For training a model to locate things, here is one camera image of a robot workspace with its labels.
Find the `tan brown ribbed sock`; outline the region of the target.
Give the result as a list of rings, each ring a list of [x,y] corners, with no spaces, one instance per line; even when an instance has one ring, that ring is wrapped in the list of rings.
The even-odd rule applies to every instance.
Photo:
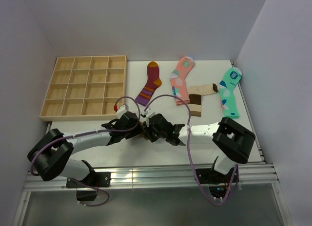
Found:
[[[148,126],[146,125],[146,122],[140,122],[141,126],[141,135],[145,140],[149,140],[149,134],[148,134]]]

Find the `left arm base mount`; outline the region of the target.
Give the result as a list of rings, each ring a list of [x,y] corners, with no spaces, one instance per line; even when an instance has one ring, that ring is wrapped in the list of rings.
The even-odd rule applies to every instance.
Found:
[[[110,172],[92,172],[83,180],[67,178],[66,188],[77,189],[76,199],[80,202],[89,203],[99,196],[100,188],[108,188],[110,186]]]

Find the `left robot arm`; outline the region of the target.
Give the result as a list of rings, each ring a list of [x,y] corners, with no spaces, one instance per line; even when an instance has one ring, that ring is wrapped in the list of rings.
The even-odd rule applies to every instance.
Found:
[[[63,176],[77,180],[84,187],[96,187],[100,179],[94,168],[87,161],[77,161],[70,156],[93,147],[110,146],[139,133],[137,115],[127,111],[97,131],[68,135],[52,129],[29,151],[27,158],[31,171],[36,170],[43,181]]]

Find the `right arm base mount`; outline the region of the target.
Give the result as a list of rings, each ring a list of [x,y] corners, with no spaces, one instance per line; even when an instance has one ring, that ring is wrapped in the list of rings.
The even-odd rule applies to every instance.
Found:
[[[200,184],[225,184],[229,183],[234,168],[231,168],[227,174],[221,174],[211,168],[196,169],[196,174]]]

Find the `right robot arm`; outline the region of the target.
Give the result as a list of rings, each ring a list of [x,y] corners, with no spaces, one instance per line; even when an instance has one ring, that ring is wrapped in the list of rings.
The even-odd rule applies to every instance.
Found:
[[[253,132],[229,117],[208,125],[173,125],[158,113],[147,117],[142,129],[151,142],[161,138],[173,146],[186,146],[188,152],[191,144],[214,143],[221,150],[211,170],[216,182],[222,182],[236,164],[248,162],[255,141]]]

